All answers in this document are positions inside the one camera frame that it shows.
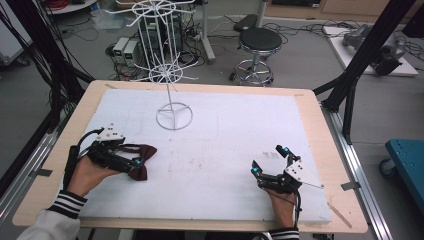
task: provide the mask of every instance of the black and white striped cuff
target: black and white striped cuff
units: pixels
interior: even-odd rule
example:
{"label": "black and white striped cuff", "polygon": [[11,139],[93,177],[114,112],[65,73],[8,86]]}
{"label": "black and white striped cuff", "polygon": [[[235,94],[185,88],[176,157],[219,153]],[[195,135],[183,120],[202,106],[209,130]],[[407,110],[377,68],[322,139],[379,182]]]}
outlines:
{"label": "black and white striped cuff", "polygon": [[61,190],[53,205],[47,210],[60,213],[69,218],[77,219],[86,202],[87,199],[83,197]]}
{"label": "black and white striped cuff", "polygon": [[299,239],[298,228],[280,228],[269,231],[273,240],[295,240]]}

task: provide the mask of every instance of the sleeve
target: sleeve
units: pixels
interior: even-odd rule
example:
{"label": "sleeve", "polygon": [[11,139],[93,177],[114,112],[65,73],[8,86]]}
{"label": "sleeve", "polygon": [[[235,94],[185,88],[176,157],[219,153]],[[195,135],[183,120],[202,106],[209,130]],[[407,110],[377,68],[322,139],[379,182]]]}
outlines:
{"label": "sleeve", "polygon": [[298,228],[280,228],[269,231],[273,240],[298,240],[299,229]]}
{"label": "sleeve", "polygon": [[78,215],[86,202],[76,194],[60,191],[53,205],[42,210],[18,240],[74,240],[80,228]]}

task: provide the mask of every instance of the gray floor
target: gray floor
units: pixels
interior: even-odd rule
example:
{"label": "gray floor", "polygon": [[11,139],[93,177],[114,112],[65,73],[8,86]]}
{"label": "gray floor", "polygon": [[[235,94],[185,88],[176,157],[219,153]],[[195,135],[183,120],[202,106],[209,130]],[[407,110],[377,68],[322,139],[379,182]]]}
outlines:
{"label": "gray floor", "polygon": [[[63,15],[59,24],[83,22],[90,16],[87,11]],[[268,19],[279,25],[301,27],[311,21]],[[210,29],[226,18],[210,20]],[[220,29],[231,29],[231,24],[222,24]],[[119,36],[130,36],[134,28],[118,31],[95,31],[92,23],[77,26],[77,35],[65,40],[81,65],[96,79],[108,79],[113,73],[112,62],[104,51],[115,43]],[[215,34],[236,35],[232,31]],[[314,89],[339,76],[343,68],[327,39],[301,32],[287,36],[289,42],[267,62],[273,69],[275,81],[269,87]],[[210,39],[216,62],[185,71],[187,76],[199,77],[186,83],[234,85],[228,76],[234,65],[250,58],[242,50],[236,50],[237,39]],[[405,59],[413,67],[423,69],[424,63],[409,54]],[[352,122],[352,141],[380,209],[394,239],[424,239],[422,225],[424,217],[419,212],[400,179],[387,180],[381,177],[378,164],[388,157],[384,143],[392,138],[422,139],[424,136],[424,74],[417,77],[377,77],[364,75],[357,86],[357,95]],[[49,89],[33,65],[22,67],[17,64],[0,72],[0,174],[20,152],[26,141],[41,123],[49,110]],[[319,100],[328,93],[318,96]],[[11,223],[11,216],[0,226],[0,239],[15,239],[23,228]],[[86,239],[89,229],[82,229],[80,239]],[[94,239],[117,239],[118,230],[101,229]],[[202,232],[190,232],[188,238],[202,239]],[[311,234],[302,233],[302,239],[312,239]],[[375,239],[370,228],[364,234],[336,234],[336,239]]]}

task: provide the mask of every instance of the round stool seat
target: round stool seat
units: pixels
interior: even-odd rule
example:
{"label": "round stool seat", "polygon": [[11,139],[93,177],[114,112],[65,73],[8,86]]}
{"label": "round stool seat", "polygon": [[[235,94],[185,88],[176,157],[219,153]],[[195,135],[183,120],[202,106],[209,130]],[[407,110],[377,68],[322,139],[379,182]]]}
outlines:
{"label": "round stool seat", "polygon": [[265,28],[249,28],[241,32],[239,38],[241,48],[254,54],[273,54],[282,42],[278,33]]}

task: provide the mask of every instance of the human hand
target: human hand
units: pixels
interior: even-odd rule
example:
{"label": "human hand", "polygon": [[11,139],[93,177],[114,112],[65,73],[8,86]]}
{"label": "human hand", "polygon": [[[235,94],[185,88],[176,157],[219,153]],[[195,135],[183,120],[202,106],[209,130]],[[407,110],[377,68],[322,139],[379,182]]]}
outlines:
{"label": "human hand", "polygon": [[102,168],[93,163],[88,156],[84,156],[75,167],[66,190],[84,197],[91,189],[99,185],[103,179],[118,173],[118,171],[112,169]]}
{"label": "human hand", "polygon": [[269,197],[271,198],[272,208],[277,219],[278,225],[282,228],[290,228],[294,226],[293,223],[293,209],[295,203],[295,195],[280,194],[274,190],[267,189]]}

